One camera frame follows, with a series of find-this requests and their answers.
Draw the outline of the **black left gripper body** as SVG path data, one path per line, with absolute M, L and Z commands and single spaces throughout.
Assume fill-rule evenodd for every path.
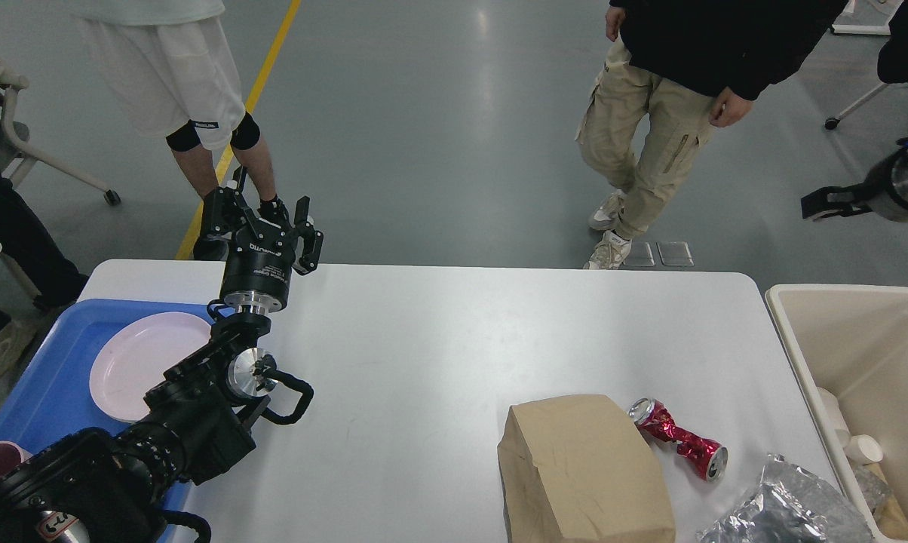
M 228 244 L 219 297 L 227 306 L 258 306 L 261 313 L 287 306 L 296 260 L 296 240 L 278 225 L 254 220 Z

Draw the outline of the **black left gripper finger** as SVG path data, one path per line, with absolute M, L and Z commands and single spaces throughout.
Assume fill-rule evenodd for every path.
M 324 233 L 316 227 L 309 214 L 310 203 L 309 196 L 296 201 L 294 213 L 287 217 L 284 226 L 284 231 L 289 236 L 302 241 L 299 257 L 293 264 L 294 271 L 301 276 L 311 274 L 318 268 L 324 241 Z
M 204 197 L 200 221 L 200 248 L 225 250 L 227 241 L 258 250 L 263 241 L 261 217 L 244 200 L 247 168 L 238 167 L 233 186 L 220 186 Z

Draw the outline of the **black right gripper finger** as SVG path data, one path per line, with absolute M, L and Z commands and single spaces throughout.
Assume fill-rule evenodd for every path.
M 857 185 L 825 186 L 810 192 L 801 199 L 803 220 L 820 221 L 831 217 L 850 217 L 870 213 L 867 201 L 873 197 L 873 189 Z

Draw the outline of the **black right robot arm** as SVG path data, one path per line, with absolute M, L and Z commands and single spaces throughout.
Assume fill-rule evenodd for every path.
M 874 213 L 888 221 L 908 222 L 908 137 L 874 164 L 864 181 L 850 186 L 825 186 L 801 199 L 802 219 L 820 221 Z

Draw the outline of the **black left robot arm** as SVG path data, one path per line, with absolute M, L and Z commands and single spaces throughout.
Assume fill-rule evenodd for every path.
M 164 496 L 243 460 L 259 419 L 287 425 L 305 415 L 312 386 L 280 371 L 258 341 L 287 306 L 293 275 L 318 267 L 324 234 L 306 196 L 276 220 L 254 213 L 246 175 L 238 168 L 236 188 L 204 201 L 203 233 L 228 237 L 222 287 L 207 305 L 208 342 L 148 389 L 143 419 L 116 435 L 81 429 L 2 474 L 0 542 L 155 542 L 171 525 L 209 542 L 209 523 L 165 508 Z

